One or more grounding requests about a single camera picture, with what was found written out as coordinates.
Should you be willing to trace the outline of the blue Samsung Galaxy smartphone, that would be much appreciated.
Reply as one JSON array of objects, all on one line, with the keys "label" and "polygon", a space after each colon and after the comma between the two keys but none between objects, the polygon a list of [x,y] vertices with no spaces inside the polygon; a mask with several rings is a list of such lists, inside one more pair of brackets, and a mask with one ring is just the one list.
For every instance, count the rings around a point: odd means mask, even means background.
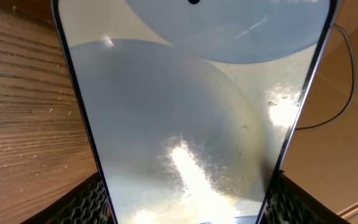
[{"label": "blue Samsung Galaxy smartphone", "polygon": [[332,0],[54,0],[114,223],[260,223]]}]

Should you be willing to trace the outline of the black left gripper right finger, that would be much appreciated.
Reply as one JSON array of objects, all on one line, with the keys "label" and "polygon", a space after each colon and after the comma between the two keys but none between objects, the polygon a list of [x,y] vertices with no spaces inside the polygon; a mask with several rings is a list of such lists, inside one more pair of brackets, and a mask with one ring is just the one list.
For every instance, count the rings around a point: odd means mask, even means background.
[{"label": "black left gripper right finger", "polygon": [[261,223],[349,224],[289,179],[282,170],[268,190]]}]

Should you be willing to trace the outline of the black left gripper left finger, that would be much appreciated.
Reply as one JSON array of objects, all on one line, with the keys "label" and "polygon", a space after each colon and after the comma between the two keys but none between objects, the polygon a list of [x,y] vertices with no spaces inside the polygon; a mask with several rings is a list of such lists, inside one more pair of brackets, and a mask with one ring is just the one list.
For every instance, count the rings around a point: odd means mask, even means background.
[{"label": "black left gripper left finger", "polygon": [[50,206],[22,222],[23,224],[107,224],[112,223],[109,203],[99,173]]}]

